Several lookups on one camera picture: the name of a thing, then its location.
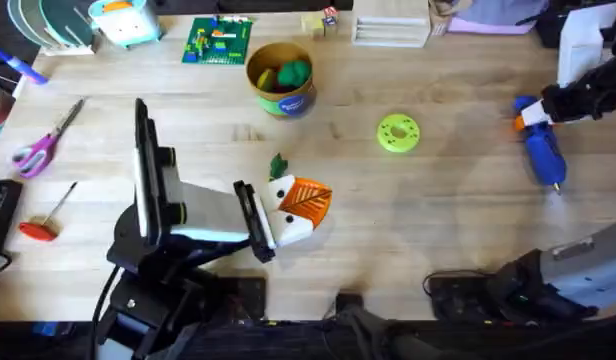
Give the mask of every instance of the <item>pink scissors handle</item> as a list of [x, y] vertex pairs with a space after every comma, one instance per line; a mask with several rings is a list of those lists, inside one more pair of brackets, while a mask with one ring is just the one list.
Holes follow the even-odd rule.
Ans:
[[55, 155], [57, 140], [56, 136], [46, 134], [33, 145], [19, 149], [12, 157], [12, 162], [19, 168], [19, 175], [26, 179], [39, 175]]

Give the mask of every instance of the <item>blue marker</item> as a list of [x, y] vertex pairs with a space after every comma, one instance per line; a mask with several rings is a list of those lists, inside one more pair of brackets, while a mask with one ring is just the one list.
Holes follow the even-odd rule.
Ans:
[[22, 75], [27, 76], [30, 80], [32, 80], [35, 84], [43, 85], [48, 82], [48, 79], [43, 75], [39, 74], [35, 70], [33, 70], [28, 64], [19, 60], [18, 58], [6, 54], [0, 49], [0, 59], [5, 61], [6, 64], [10, 65], [11, 68], [17, 70]]
[[[523, 108], [537, 101], [537, 98], [520, 96], [515, 99], [515, 110], [521, 112]], [[527, 126], [524, 130], [524, 144], [530, 158], [537, 181], [546, 186], [552, 186], [557, 193], [561, 193], [560, 184], [566, 180], [566, 161], [557, 146], [557, 137], [548, 123]]]

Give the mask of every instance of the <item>small screwdriver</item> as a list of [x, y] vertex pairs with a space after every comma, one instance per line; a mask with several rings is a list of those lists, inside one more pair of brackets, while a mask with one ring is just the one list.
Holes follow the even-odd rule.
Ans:
[[61, 205], [64, 204], [64, 202], [66, 201], [66, 198], [68, 198], [68, 195], [70, 195], [70, 193], [75, 188], [75, 186], [77, 186], [77, 182], [76, 181], [74, 183], [72, 183], [72, 185], [70, 185], [70, 189], [68, 189], [66, 194], [64, 194], [64, 196], [61, 198], [61, 200], [59, 200], [59, 203], [57, 203], [55, 208], [52, 209], [50, 214], [48, 214], [48, 216], [46, 216], [46, 218], [44, 219], [44, 221], [41, 224], [33, 224], [33, 223], [30, 223], [30, 222], [22, 222], [22, 223], [19, 224], [19, 231], [21, 231], [25, 235], [28, 235], [29, 237], [31, 237], [31, 238], [33, 238], [35, 240], [40, 240], [40, 241], [52, 241], [52, 240], [55, 240], [55, 238], [57, 238], [58, 234], [55, 233], [52, 229], [50, 229], [48, 226], [46, 226], [46, 223], [48, 222], [48, 220], [50, 220], [50, 218], [52, 218], [53, 215], [55, 215], [55, 213], [57, 213], [57, 211], [59, 210]]

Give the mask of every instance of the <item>red screwdriver handle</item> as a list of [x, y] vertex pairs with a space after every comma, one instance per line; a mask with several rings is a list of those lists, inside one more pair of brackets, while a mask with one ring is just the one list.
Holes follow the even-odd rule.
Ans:
[[57, 237], [57, 234], [47, 227], [33, 223], [20, 223], [19, 231], [35, 240], [40, 241], [53, 241]]

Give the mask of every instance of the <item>green object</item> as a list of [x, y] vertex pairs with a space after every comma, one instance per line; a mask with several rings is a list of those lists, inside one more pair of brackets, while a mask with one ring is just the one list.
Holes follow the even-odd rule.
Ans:
[[273, 115], [279, 115], [279, 116], [287, 115], [285, 112], [281, 111], [281, 109], [279, 108], [279, 104], [277, 104], [274, 101], [266, 100], [262, 98], [261, 96], [257, 96], [257, 103], [259, 104], [259, 106], [262, 107], [262, 109], [266, 110], [267, 112]]
[[270, 178], [269, 181], [277, 180], [284, 176], [288, 169], [288, 161], [281, 157], [281, 154], [275, 155], [270, 162]]
[[[248, 52], [248, 42], [250, 41], [250, 30], [252, 21], [227, 21], [220, 19], [217, 26], [212, 25], [212, 18], [196, 18], [192, 23], [188, 41], [184, 46], [184, 54], [181, 62], [184, 64], [237, 64], [243, 65]], [[242, 34], [237, 38], [214, 38], [206, 36], [204, 39], [203, 52], [194, 59], [186, 56], [185, 49], [190, 45], [196, 47], [195, 40], [199, 29], [203, 29], [202, 34], [212, 34], [213, 30], [223, 29], [226, 34]]]
[[392, 114], [386, 116], [377, 127], [377, 140], [384, 149], [392, 152], [407, 152], [419, 143], [419, 126], [409, 116]]
[[308, 80], [311, 73], [312, 69], [307, 62], [303, 60], [290, 61], [281, 67], [277, 75], [277, 82], [281, 86], [298, 88]]

